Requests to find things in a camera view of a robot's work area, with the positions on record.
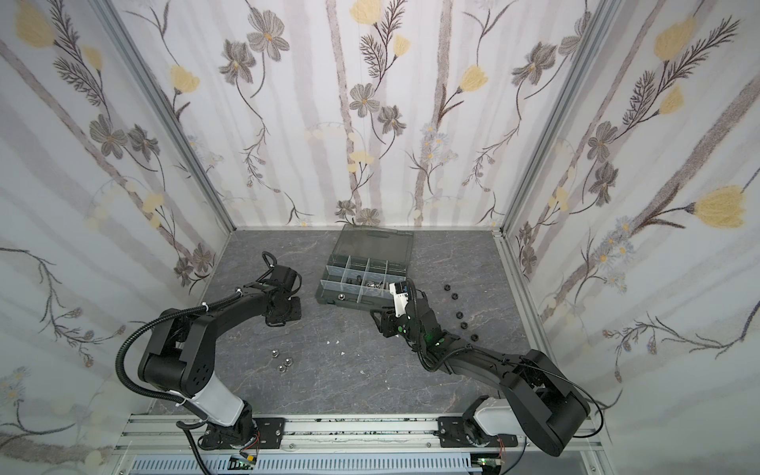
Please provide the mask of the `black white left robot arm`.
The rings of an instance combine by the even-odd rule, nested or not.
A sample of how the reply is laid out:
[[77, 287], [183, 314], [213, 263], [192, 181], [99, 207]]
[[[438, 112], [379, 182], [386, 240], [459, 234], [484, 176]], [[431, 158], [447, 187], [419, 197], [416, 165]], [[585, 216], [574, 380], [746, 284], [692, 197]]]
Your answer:
[[183, 310], [168, 309], [124, 341], [115, 358], [116, 376], [129, 391], [168, 401], [200, 419], [178, 423], [195, 451], [244, 450], [261, 441], [251, 404], [235, 395], [217, 376], [217, 341], [250, 319], [264, 318], [269, 328], [301, 319], [301, 275], [281, 265], [268, 251], [263, 275], [223, 299]]

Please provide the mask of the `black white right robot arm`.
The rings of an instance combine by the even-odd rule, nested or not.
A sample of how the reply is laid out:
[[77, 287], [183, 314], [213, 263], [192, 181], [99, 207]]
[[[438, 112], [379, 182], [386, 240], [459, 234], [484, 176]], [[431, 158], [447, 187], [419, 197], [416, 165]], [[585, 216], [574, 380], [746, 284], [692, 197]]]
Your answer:
[[391, 283], [389, 290], [393, 305], [372, 309], [370, 316], [385, 338], [403, 338], [425, 371], [466, 376], [497, 389], [524, 436], [550, 456], [558, 457], [579, 437], [597, 401], [545, 353], [481, 348], [444, 330], [412, 280]]

